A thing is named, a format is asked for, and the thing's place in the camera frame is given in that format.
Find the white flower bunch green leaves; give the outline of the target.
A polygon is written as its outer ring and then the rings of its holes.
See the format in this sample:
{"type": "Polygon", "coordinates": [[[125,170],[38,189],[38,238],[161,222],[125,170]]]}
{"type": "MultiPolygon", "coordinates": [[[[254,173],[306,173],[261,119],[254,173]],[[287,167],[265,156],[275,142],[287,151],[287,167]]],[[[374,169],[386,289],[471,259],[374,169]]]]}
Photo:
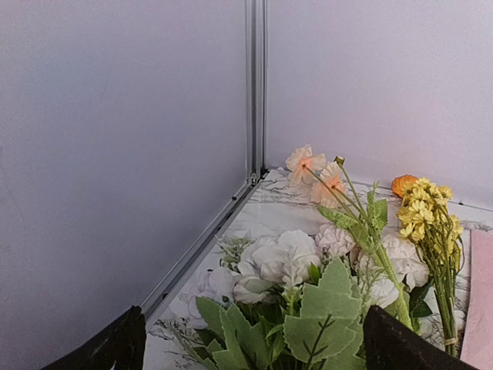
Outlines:
{"type": "Polygon", "coordinates": [[[226,286],[194,298],[203,326],[186,348],[208,369],[363,369],[372,306],[402,304],[414,331],[431,313],[414,246],[359,226],[257,240],[210,277],[226,286]]]}

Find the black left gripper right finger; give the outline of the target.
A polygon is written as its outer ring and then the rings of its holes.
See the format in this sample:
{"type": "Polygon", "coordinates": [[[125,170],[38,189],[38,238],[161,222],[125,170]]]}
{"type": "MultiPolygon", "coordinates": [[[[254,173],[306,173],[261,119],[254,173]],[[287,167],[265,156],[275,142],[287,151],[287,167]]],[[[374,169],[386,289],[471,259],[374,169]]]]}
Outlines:
{"type": "Polygon", "coordinates": [[[376,305],[370,307],[363,329],[369,370],[475,369],[426,342],[376,305]]]}

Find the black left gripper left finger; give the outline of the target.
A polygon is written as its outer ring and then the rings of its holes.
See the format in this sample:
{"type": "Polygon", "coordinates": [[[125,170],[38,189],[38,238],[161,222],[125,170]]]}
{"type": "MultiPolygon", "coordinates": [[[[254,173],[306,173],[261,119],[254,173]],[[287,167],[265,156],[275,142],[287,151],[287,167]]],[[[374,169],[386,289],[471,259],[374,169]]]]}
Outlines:
{"type": "Polygon", "coordinates": [[[85,344],[42,370],[141,369],[146,349],[146,322],[132,306],[85,344]]]}

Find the pink wrapping paper sheet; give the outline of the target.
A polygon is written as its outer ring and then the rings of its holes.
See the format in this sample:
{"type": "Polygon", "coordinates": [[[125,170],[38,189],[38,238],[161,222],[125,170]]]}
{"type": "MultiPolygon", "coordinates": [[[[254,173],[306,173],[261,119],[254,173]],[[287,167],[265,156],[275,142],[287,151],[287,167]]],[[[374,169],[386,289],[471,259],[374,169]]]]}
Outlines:
{"type": "Polygon", "coordinates": [[[471,291],[461,360],[492,369],[492,234],[471,232],[471,291]]]}

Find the orange flower stem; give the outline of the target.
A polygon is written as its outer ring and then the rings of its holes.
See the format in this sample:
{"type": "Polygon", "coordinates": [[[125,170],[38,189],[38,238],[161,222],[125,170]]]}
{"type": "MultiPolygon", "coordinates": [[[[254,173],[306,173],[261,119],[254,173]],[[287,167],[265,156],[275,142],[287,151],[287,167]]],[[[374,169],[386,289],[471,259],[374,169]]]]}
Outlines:
{"type": "Polygon", "coordinates": [[[400,177],[394,178],[391,183],[391,190],[394,195],[403,198],[406,190],[416,182],[417,177],[406,174],[400,177]]]}

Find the peach flower long green stem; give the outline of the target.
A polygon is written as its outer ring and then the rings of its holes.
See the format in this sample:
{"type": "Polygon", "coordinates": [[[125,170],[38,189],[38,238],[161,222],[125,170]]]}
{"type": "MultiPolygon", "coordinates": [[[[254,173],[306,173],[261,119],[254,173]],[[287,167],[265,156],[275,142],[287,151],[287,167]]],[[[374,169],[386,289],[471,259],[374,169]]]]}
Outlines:
{"type": "Polygon", "coordinates": [[[397,318],[412,329],[408,303],[404,299],[403,284],[397,275],[382,242],[381,231],[387,225],[387,203],[375,200],[375,183],[367,194],[367,203],[362,204],[344,168],[345,159],[336,156],[332,162],[325,155],[315,154],[310,145],[296,148],[286,159],[290,171],[290,185],[311,185],[312,201],[317,204],[320,214],[335,226],[349,232],[363,252],[373,258],[386,277],[397,288],[397,318]]]}

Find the yellow small flower bunch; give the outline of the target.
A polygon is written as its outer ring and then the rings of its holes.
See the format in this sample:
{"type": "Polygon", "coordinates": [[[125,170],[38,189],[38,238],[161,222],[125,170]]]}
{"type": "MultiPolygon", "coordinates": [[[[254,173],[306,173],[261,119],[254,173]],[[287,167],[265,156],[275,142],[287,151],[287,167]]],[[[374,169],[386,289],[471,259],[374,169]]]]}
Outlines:
{"type": "Polygon", "coordinates": [[[402,198],[397,218],[401,235],[416,247],[428,266],[434,285],[443,328],[444,349],[457,355],[458,335],[455,324],[455,283],[461,270],[464,228],[448,211],[453,197],[450,187],[438,186],[428,178],[418,178],[402,198]]]}

